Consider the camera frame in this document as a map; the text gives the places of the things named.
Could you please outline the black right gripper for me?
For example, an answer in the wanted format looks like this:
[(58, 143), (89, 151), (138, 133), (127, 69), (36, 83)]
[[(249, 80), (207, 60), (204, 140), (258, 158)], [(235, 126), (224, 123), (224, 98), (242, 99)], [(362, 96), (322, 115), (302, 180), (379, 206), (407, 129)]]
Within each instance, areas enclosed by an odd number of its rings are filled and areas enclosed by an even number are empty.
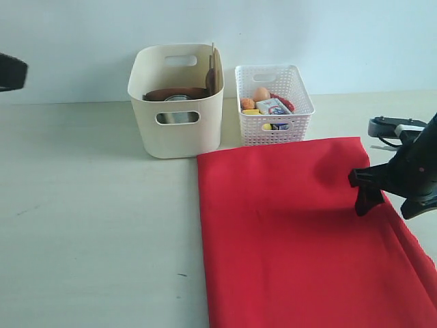
[(421, 132), (402, 131), (398, 139), (401, 145), (388, 163), (350, 172), (350, 185), (358, 187), (354, 206), (358, 216), (384, 203), (381, 190), (418, 198), (401, 205), (404, 219), (436, 210), (436, 117)]

